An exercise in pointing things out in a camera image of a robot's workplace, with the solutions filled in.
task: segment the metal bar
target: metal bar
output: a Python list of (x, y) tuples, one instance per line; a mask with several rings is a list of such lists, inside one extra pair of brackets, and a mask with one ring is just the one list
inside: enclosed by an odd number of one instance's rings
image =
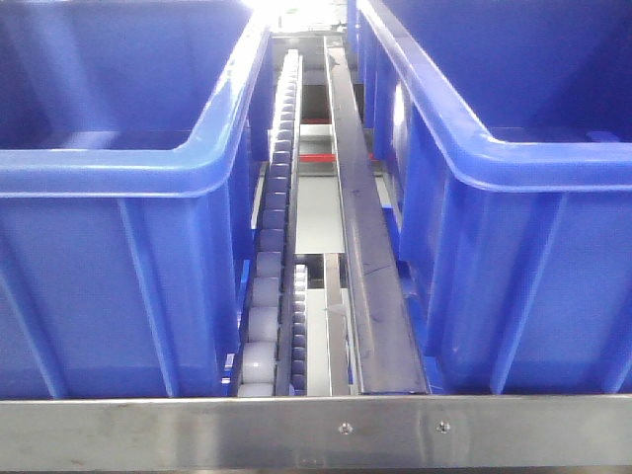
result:
[(428, 393), (340, 38), (325, 38), (361, 393)]
[(0, 403), (0, 470), (632, 465), (632, 397)]
[(347, 314), (340, 286), (338, 254), (323, 256), (327, 315), (327, 354), (330, 395), (349, 395), (349, 362), (347, 361)]
[(285, 231), (285, 257), (283, 270), (283, 295), (280, 303), (278, 330), (278, 355), (276, 365), (275, 395), (289, 395), (292, 364), (292, 323), (294, 313), (294, 265), (296, 250), (296, 214), (298, 203), (298, 168), (300, 117), (303, 93), (303, 57), (298, 57), (298, 80), (296, 82), (296, 105), (294, 115), (294, 141), (292, 143), (292, 171)]

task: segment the screw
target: screw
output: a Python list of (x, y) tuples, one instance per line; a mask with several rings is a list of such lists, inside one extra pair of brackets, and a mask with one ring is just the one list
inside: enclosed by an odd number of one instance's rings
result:
[(354, 432), (354, 427), (351, 423), (344, 422), (338, 427), (338, 433), (341, 435), (350, 435)]
[(442, 435), (447, 435), (450, 429), (451, 429), (451, 426), (450, 426), (450, 423), (448, 422), (441, 421), (438, 423), (438, 425), (436, 425), (436, 430)]

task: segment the metal channel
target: metal channel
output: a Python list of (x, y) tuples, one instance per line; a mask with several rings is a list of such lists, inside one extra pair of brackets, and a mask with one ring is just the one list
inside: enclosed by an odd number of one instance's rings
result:
[(0, 402), (0, 470), (632, 465), (632, 397)]
[(330, 395), (349, 395), (347, 310), (340, 284), (340, 257), (323, 255), (327, 315), (327, 354)]
[(296, 81), (296, 105), (294, 115), (294, 141), (292, 144), (292, 171), (285, 231), (285, 257), (283, 270), (283, 295), (280, 303), (278, 329), (278, 355), (276, 364), (275, 395), (289, 395), (292, 365), (292, 323), (294, 313), (294, 265), (296, 261), (296, 214), (298, 203), (298, 169), (300, 121), (303, 94), (303, 56), (298, 54), (298, 80)]
[(325, 37), (325, 56), (359, 390), (364, 394), (428, 393), (340, 38)]

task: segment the blue plastic bin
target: blue plastic bin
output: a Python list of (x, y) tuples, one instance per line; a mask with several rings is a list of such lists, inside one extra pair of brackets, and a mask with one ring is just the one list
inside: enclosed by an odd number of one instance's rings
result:
[(221, 393), (268, 38), (234, 1), (0, 2), (0, 398)]
[(632, 391), (632, 2), (358, 8), (374, 152), (448, 391)]

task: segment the bin rim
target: bin rim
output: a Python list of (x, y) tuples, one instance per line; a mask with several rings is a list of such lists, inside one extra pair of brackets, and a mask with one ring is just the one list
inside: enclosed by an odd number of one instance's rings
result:
[(221, 187), (232, 171), (270, 34), (268, 15), (253, 8), (184, 143), (169, 150), (0, 149), (0, 198), (194, 198)]
[(509, 142), (495, 138), (382, 0), (358, 0), (450, 171), (485, 191), (632, 190), (632, 143)]

